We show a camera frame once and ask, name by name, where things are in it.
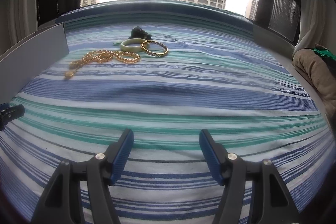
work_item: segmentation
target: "gold bracelet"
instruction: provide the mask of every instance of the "gold bracelet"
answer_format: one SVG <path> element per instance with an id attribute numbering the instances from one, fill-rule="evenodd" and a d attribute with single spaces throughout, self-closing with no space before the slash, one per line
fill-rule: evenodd
<path id="1" fill-rule="evenodd" d="M 70 79 L 74 76 L 74 74 L 83 67 L 84 65 L 88 65 L 92 62 L 97 63 L 105 63 L 112 60 L 113 57 L 116 57 L 117 60 L 132 64 L 138 62 L 140 60 L 140 55 L 133 52 L 122 52 L 122 51 L 107 51 L 107 50 L 98 50 L 88 52 L 86 55 L 82 57 L 82 59 L 72 61 L 69 65 L 70 69 L 74 69 L 73 71 L 67 71 L 64 74 L 66 79 Z M 133 57 L 133 59 L 125 58 L 123 56 Z"/>
<path id="2" fill-rule="evenodd" d="M 160 52 L 151 52 L 151 51 L 147 50 L 145 48 L 145 44 L 148 44 L 148 43 L 154 43 L 154 44 L 157 44 L 157 45 L 161 46 L 162 48 L 165 49 L 165 52 L 160 53 Z M 168 48 L 166 47 L 166 45 L 164 45 L 160 42 L 154 41 L 154 40 L 146 40 L 145 42 L 143 42 L 141 44 L 141 49 L 142 49 L 143 52 L 145 52 L 149 55 L 155 56 L 155 57 L 164 57 L 168 54 L 168 51 L 169 51 Z"/>

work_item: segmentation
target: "gold necklace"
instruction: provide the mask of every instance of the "gold necklace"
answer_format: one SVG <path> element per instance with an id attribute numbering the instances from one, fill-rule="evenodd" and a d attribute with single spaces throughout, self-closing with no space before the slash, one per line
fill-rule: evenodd
<path id="1" fill-rule="evenodd" d="M 88 52 L 82 57 L 82 59 L 72 61 L 69 65 L 69 69 L 74 69 L 72 71 L 67 71 L 64 76 L 66 79 L 70 79 L 74 74 L 83 67 L 92 62 L 105 63 L 112 60 L 113 57 L 116 57 L 117 60 L 132 64 L 140 60 L 140 55 L 133 52 L 122 52 L 122 51 L 108 51 L 108 50 L 98 50 Z M 133 59 L 125 58 L 123 56 L 133 57 Z"/>

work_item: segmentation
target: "bangle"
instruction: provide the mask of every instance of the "bangle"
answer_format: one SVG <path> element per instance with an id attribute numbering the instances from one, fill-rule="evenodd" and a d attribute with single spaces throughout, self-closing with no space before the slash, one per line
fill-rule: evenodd
<path id="1" fill-rule="evenodd" d="M 150 43 L 154 43 L 154 44 L 157 44 L 159 46 L 161 46 L 162 48 L 165 49 L 165 52 L 151 52 L 149 50 L 146 49 L 146 44 L 150 44 Z M 141 44 L 141 49 L 142 51 L 144 51 L 145 53 L 149 54 L 149 55 L 152 55 L 152 56 L 155 56 L 155 57 L 164 57 L 168 54 L 168 48 L 166 47 L 166 45 L 160 43 L 160 42 L 157 42 L 157 41 L 154 41 L 154 40 L 146 40 L 145 42 L 142 42 Z"/>
<path id="2" fill-rule="evenodd" d="M 141 38 L 127 39 L 125 41 L 122 41 L 122 43 L 120 44 L 120 49 L 123 52 L 133 52 L 133 53 L 142 52 L 141 46 L 126 46 L 126 45 L 129 45 L 129 44 L 141 44 L 143 42 L 146 42 L 146 40 L 145 39 L 141 39 Z M 146 49 L 149 48 L 149 43 L 147 43 L 144 47 Z"/>

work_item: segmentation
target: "window screen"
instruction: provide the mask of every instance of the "window screen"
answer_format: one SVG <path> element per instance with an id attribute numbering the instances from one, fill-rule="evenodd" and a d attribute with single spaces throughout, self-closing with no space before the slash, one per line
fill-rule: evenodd
<path id="1" fill-rule="evenodd" d="M 300 17 L 300 7 L 294 0 L 274 0 L 268 27 L 293 41 Z"/>

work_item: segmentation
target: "curtain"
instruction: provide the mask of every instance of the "curtain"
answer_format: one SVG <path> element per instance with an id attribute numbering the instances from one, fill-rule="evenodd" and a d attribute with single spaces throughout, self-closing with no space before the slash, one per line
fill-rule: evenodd
<path id="1" fill-rule="evenodd" d="M 321 41 L 326 20 L 326 0 L 301 0 L 299 41 L 293 55 L 303 48 L 314 48 Z"/>

